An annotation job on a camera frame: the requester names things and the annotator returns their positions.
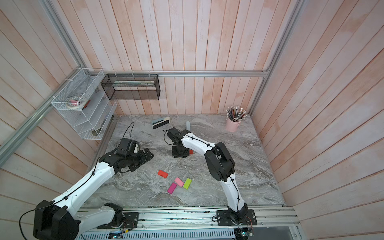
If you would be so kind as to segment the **light pink block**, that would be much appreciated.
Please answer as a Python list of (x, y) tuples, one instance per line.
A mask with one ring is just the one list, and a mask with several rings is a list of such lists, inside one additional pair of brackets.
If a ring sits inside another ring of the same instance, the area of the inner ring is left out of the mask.
[(175, 183), (179, 186), (179, 187), (183, 187), (184, 186), (184, 182), (180, 179), (180, 178), (175, 178)]

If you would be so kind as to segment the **lime green block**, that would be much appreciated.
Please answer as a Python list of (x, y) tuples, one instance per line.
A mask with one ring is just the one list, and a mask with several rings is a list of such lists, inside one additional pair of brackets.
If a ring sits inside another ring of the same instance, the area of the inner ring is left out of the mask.
[(184, 182), (183, 188), (188, 189), (192, 183), (192, 180), (190, 178), (187, 178), (186, 181)]

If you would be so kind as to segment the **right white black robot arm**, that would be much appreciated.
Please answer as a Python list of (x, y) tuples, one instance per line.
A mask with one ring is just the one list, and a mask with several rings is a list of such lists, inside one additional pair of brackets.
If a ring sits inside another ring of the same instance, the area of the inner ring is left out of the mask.
[(185, 158), (189, 151), (205, 157), (211, 176), (220, 182), (227, 198), (227, 209), (217, 210), (213, 221), (219, 226), (256, 225), (255, 212), (249, 209), (240, 194), (235, 176), (235, 161), (224, 143), (216, 144), (202, 140), (188, 130), (171, 128), (165, 136), (172, 141), (172, 156)]

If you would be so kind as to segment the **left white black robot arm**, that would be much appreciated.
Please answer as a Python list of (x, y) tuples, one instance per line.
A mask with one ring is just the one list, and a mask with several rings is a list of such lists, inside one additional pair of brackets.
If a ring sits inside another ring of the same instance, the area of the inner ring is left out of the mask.
[(117, 148), (99, 158), (95, 167), (70, 189), (48, 202), (36, 206), (33, 235), (39, 240), (74, 240), (98, 227), (121, 228), (135, 226), (123, 213), (123, 208), (107, 203), (96, 210), (79, 213), (87, 199), (107, 180), (122, 169), (134, 172), (150, 161), (154, 154), (141, 150), (137, 141), (123, 138)]

